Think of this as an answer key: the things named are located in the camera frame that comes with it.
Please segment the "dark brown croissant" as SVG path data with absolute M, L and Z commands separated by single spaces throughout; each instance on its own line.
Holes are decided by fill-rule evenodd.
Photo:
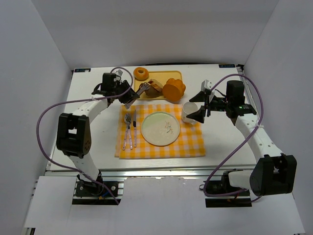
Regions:
M 162 95 L 162 92 L 159 92 L 155 88 L 150 87 L 149 89 L 145 91 L 145 94 L 149 98 L 155 98 L 155 97 L 159 97 L 160 95 Z

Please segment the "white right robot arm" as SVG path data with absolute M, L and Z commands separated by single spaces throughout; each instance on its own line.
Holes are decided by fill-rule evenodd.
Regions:
M 210 81 L 201 84 L 201 91 L 190 102 L 204 105 L 188 118 L 203 123 L 212 111 L 225 112 L 234 126 L 242 133 L 257 160 L 253 170 L 225 171 L 220 181 L 208 180 L 203 186 L 206 195 L 230 196 L 245 190 L 256 196 L 288 194 L 293 190 L 297 161 L 286 155 L 270 139 L 259 124 L 259 116 L 252 105 L 246 103 L 242 81 L 231 80 L 226 84 L 226 94 L 216 97 Z

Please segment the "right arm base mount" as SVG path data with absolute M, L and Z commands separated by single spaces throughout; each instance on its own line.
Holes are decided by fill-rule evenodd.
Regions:
M 234 193 L 240 188 L 235 188 L 229 183 L 228 174 L 237 171 L 236 169 L 225 171 L 220 180 L 210 180 L 205 192 L 208 194 Z M 243 208 L 252 207 L 250 192 L 232 194 L 229 197 L 208 197 L 205 199 L 207 208 Z

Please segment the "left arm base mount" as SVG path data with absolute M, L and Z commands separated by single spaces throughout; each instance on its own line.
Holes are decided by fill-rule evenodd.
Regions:
M 116 200 L 120 202 L 123 192 L 122 182 L 109 180 L 102 183 L 108 187 Z M 106 188 L 93 182 L 83 181 L 79 175 L 76 179 L 72 204 L 95 206 L 117 205 Z

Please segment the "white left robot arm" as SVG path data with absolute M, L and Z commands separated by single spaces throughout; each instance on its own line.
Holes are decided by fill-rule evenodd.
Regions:
M 79 179 L 92 183 L 103 182 L 101 172 L 94 164 L 90 155 L 91 130 L 90 124 L 115 100 L 129 108 L 140 98 L 127 80 L 122 80 L 123 71 L 104 73 L 102 82 L 94 88 L 92 94 L 99 95 L 99 99 L 91 99 L 72 113 L 62 113 L 58 120 L 56 147 L 74 163 L 80 170 Z

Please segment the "stainless steel tongs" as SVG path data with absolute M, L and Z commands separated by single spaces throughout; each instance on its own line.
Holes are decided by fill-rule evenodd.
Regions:
M 132 98 L 124 105 L 124 107 L 128 110 L 132 104 L 140 98 L 140 96 L 147 90 L 149 90 L 151 87 L 150 84 L 148 83 L 142 83 L 140 86 L 139 86 L 139 89 L 135 92 L 135 95 L 132 96 Z

